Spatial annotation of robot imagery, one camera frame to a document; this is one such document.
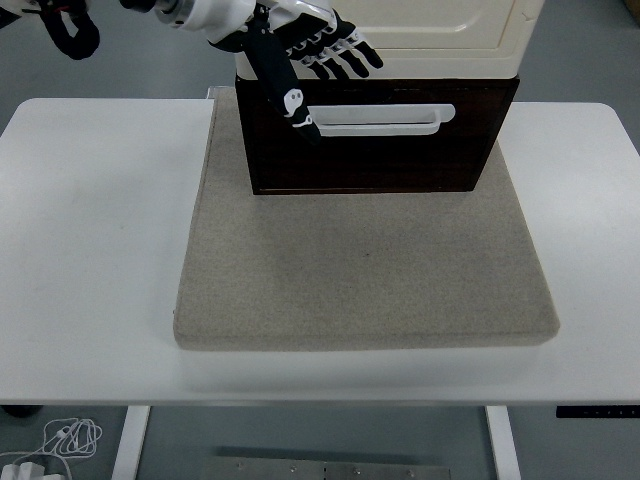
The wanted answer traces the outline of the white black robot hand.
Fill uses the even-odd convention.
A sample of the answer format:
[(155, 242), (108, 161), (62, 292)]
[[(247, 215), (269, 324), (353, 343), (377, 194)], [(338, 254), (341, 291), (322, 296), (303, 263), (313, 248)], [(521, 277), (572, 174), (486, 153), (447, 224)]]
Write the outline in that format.
[(366, 78), (383, 67), (356, 25), (328, 1), (197, 1), (185, 25), (202, 30), (217, 49), (244, 54), (274, 109), (313, 145), (321, 133), (293, 64), (321, 80)]

